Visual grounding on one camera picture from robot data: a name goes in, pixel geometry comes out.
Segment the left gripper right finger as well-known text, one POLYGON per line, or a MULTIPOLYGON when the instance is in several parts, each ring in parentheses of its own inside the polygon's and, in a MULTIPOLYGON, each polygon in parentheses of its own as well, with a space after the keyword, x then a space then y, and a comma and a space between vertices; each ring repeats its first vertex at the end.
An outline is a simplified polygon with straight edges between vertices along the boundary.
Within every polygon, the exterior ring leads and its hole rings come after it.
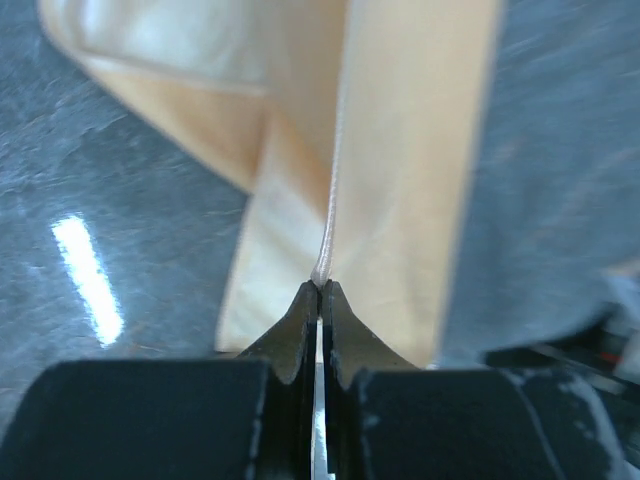
POLYGON ((626 479, 630 385, 607 315, 560 339, 419 369, 321 293, 329 464, 339 479, 626 479))

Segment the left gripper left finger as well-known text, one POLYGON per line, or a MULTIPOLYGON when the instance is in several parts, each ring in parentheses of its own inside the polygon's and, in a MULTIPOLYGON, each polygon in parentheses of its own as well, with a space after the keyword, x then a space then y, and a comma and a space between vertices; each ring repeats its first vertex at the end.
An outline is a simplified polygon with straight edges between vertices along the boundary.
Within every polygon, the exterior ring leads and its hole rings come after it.
POLYGON ((5 479, 307 479, 319 294, 235 357, 75 360, 27 390, 5 479))

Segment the peach satin napkin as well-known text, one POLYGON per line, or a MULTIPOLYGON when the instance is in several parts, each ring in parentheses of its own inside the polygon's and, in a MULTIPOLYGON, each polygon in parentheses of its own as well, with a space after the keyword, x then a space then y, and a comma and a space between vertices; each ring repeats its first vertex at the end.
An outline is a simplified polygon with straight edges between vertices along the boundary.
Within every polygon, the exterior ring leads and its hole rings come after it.
POLYGON ((433 360, 499 1, 42 1, 56 46, 250 196, 216 347, 307 279, 433 360))

